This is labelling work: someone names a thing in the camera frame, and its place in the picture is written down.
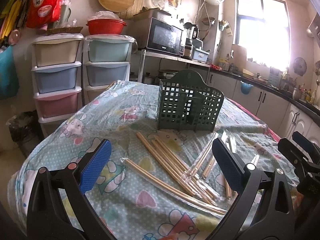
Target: black trash bag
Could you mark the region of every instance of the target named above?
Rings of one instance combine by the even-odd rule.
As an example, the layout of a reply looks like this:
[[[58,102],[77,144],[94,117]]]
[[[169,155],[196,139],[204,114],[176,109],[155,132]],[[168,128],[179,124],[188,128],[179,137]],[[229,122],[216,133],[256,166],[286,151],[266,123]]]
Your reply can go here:
[[[12,141],[18,144],[27,158],[33,149],[43,140],[37,112],[23,112],[10,118],[7,123]]]

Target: microwave oven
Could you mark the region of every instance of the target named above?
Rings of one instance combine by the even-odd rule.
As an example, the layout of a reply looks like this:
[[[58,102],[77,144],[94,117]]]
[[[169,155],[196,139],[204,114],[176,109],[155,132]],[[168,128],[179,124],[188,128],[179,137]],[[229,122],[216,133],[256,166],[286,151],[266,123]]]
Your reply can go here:
[[[132,22],[127,34],[134,37],[138,49],[152,49],[179,55],[182,30],[155,18]]]

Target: white cabinet door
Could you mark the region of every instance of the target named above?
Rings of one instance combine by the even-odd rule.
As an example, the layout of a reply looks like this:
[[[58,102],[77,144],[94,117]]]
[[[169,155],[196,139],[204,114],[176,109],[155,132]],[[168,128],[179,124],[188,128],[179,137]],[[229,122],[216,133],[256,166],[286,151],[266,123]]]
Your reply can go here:
[[[263,99],[264,90],[251,87],[250,92],[245,95],[241,91],[241,81],[237,81],[235,92],[233,93],[232,100],[236,101],[237,103],[241,104],[245,109],[247,109],[250,113],[256,115],[260,103]]]
[[[278,135],[281,138],[287,138],[289,139],[289,135],[291,134],[291,130],[294,127],[293,120],[298,114],[298,108],[296,108],[294,105],[289,104],[287,112],[284,115],[284,118],[281,122],[280,128],[278,130]]]
[[[287,100],[264,91],[256,116],[277,134],[288,106]]]
[[[217,73],[210,73],[207,85],[220,90],[226,98],[232,98],[237,80]]]
[[[292,134],[293,132],[298,131],[305,137],[312,123],[313,123],[313,120],[302,111],[299,111],[296,117],[293,119],[294,127],[291,130],[288,140],[291,141],[300,150],[301,150],[300,146],[298,146],[298,144],[292,140]]]
[[[305,136],[310,142],[315,143],[320,146],[320,128],[316,125],[316,123],[312,123],[310,126],[307,135]]]

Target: stainless steel shelf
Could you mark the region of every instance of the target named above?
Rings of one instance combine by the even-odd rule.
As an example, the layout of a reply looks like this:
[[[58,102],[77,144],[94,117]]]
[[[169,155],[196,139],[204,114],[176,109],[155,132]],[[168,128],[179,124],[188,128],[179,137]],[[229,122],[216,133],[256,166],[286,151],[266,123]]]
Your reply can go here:
[[[140,67],[139,67],[139,74],[138,74],[138,82],[140,82],[140,83],[142,82],[144,61],[145,61],[146,57],[158,57],[158,58],[165,58],[165,59],[175,60],[175,61],[179,61],[179,62],[184,62],[184,63],[187,64],[187,67],[189,67],[190,64],[207,67],[208,68],[207,80],[209,78],[210,65],[207,65],[207,64],[204,64],[204,63],[200,63],[200,62],[196,62],[196,61],[193,61],[193,60],[180,58],[180,57],[176,57],[176,56],[171,56],[171,55],[151,52],[151,51],[147,51],[145,49],[137,51],[136,54],[140,55]]]
[[[136,52],[136,54],[140,55],[141,54],[141,50],[138,50]],[[193,64],[193,65],[199,65],[199,66],[203,66],[203,67],[210,67],[210,65],[205,64],[205,63],[200,63],[200,62],[196,62],[196,61],[185,59],[185,58],[181,58],[181,57],[176,57],[176,56],[171,56],[171,55],[166,55],[166,54],[161,54],[161,53],[156,53],[156,52],[151,52],[151,51],[146,51],[146,56],[148,56],[148,57],[165,58],[165,59],[176,60],[176,61],[180,61],[180,62],[184,62],[184,63],[190,63],[190,64]]]

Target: teal bag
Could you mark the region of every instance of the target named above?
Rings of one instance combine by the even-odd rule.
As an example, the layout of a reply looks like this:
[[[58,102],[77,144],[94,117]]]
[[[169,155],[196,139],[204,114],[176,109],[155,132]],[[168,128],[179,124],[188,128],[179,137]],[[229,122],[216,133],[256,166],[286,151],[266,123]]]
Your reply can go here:
[[[13,62],[12,46],[0,53],[0,100],[17,95],[19,80]]]

